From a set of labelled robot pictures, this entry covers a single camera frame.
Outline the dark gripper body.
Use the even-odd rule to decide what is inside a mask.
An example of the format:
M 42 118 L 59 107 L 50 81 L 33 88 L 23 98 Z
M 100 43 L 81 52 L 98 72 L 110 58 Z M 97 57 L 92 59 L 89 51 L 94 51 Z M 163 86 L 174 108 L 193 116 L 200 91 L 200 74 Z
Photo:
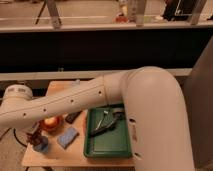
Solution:
M 43 142 L 42 128 L 38 127 L 33 133 L 27 133 L 27 142 L 37 146 Z

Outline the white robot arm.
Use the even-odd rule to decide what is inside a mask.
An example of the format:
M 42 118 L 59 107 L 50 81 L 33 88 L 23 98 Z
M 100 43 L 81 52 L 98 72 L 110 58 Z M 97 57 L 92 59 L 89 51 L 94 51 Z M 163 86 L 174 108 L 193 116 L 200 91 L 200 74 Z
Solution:
M 159 67 L 99 76 L 37 99 L 29 87 L 11 85 L 0 105 L 0 125 L 29 133 L 49 117 L 120 103 L 135 171 L 195 171 L 182 90 L 174 76 Z

